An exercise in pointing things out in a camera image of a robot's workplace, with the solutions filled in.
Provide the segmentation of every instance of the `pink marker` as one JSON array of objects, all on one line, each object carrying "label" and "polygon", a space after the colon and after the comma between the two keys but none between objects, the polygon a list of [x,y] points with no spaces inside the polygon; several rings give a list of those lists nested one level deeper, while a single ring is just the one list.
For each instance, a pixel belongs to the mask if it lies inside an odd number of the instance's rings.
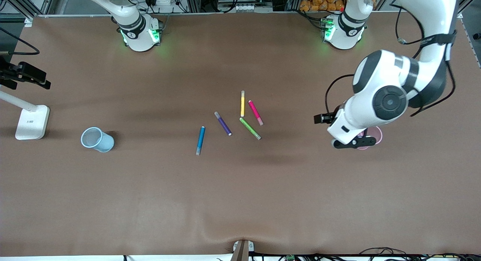
[{"label": "pink marker", "polygon": [[262,126],[264,122],[262,122],[261,116],[259,115],[259,112],[257,111],[256,106],[254,106],[254,102],[252,102],[252,100],[249,100],[249,106],[251,107],[252,112],[254,112],[259,124]]}]

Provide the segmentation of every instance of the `pink cup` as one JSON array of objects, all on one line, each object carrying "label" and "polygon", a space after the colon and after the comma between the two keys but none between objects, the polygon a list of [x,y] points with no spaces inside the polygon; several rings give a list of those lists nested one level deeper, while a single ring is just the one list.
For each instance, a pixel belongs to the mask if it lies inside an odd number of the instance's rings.
[{"label": "pink cup", "polygon": [[[363,136],[364,131],[358,134],[358,136]],[[376,144],[380,143],[383,140],[383,132],[379,127],[368,127],[368,136],[374,137],[376,139]],[[359,150],[366,150],[371,146],[361,146],[358,147]]]}]

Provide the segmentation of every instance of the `cup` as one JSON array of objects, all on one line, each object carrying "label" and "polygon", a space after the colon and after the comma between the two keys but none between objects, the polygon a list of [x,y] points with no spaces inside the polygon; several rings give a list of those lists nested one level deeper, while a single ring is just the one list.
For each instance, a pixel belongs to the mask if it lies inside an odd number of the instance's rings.
[{"label": "cup", "polygon": [[[364,136],[364,131],[362,131],[358,136]],[[383,140],[383,132],[379,127],[368,127],[368,136],[374,137],[376,139],[376,144]],[[358,147],[359,150],[366,150],[371,146],[361,146]]]},{"label": "cup", "polygon": [[86,148],[93,148],[99,152],[105,153],[113,147],[112,136],[105,134],[98,127],[90,127],[82,133],[80,142]]}]

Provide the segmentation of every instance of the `blue marker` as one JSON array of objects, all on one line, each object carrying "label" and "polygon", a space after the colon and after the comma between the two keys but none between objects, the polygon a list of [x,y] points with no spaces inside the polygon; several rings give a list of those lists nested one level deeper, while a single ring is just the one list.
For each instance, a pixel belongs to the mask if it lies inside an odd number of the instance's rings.
[{"label": "blue marker", "polygon": [[197,141],[197,152],[196,155],[201,155],[202,142],[204,141],[204,133],[206,132],[206,127],[201,127],[201,132],[199,132],[199,141]]},{"label": "blue marker", "polygon": [[215,117],[217,117],[217,120],[219,121],[220,125],[222,126],[224,131],[227,133],[227,135],[231,136],[232,132],[230,132],[229,127],[227,126],[227,124],[225,124],[224,120],[222,119],[222,117],[220,117],[219,113],[215,112],[214,115]]}]

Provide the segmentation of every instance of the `table surface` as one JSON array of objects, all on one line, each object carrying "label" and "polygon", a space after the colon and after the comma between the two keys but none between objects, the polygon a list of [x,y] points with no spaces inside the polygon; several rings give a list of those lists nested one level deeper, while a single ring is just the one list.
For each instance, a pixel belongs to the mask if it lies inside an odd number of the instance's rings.
[{"label": "table surface", "polygon": [[[48,132],[16,140],[20,109],[0,103],[0,254],[214,254],[238,239],[266,253],[479,252],[481,75],[459,21],[448,101],[409,109],[366,151],[333,149],[313,123],[331,81],[363,57],[416,52],[396,42],[395,17],[373,13],[341,51],[296,14],[172,16],[145,53],[124,47],[109,18],[35,19],[22,38],[41,54],[13,62],[46,71],[51,90],[2,90],[48,105]],[[407,14],[399,31],[419,36]],[[332,89],[331,108],[350,82]],[[247,109],[261,141],[239,122],[241,90],[264,120]],[[80,144],[93,126],[114,136],[112,151]]]}]

